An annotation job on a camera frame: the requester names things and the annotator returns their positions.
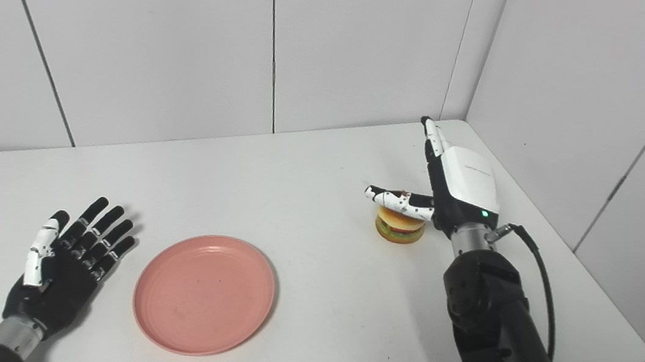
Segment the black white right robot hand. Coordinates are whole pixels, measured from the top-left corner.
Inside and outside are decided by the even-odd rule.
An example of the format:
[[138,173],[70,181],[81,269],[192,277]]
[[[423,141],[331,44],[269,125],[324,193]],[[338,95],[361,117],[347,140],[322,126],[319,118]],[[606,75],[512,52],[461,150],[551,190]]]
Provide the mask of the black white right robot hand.
[[436,121],[420,119],[425,135],[430,196],[368,186],[368,200],[406,217],[431,222],[451,242],[471,232],[488,246],[484,236],[498,224],[500,203],[490,162],[479,153],[453,145]]

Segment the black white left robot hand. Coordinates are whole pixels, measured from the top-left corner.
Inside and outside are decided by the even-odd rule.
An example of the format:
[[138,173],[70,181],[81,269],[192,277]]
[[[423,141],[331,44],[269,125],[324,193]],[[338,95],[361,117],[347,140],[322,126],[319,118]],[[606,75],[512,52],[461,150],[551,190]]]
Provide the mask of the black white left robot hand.
[[134,222],[124,218],[125,212],[99,197],[75,220],[65,210],[48,218],[27,251],[2,318],[25,319],[41,330],[42,339],[70,327],[135,246]]

